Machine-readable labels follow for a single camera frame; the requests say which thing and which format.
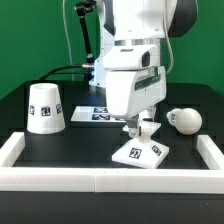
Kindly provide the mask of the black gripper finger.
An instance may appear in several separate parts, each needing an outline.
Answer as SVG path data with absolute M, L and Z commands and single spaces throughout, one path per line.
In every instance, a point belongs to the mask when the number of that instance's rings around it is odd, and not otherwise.
M 146 112 L 147 112 L 146 119 L 147 120 L 154 120 L 155 114 L 156 114 L 156 107 L 151 106 L 149 109 L 146 110 Z
M 126 121 L 129 136 L 131 138 L 136 138 L 138 136 L 138 121 L 136 118 L 131 118 Z

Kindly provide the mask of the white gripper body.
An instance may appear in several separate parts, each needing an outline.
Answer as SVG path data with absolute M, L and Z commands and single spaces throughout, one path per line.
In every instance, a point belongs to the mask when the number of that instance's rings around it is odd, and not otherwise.
M 106 104 L 112 117 L 132 118 L 165 98 L 165 69 L 159 59 L 156 45 L 115 46 L 106 54 Z

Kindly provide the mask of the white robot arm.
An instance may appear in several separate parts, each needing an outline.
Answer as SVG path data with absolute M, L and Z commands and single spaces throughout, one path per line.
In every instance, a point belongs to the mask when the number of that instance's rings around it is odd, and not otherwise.
M 104 56 L 109 114 L 141 135 L 138 115 L 166 96 L 171 67 L 161 62 L 161 41 L 181 37 L 195 24 L 197 0 L 113 0 L 115 43 Z

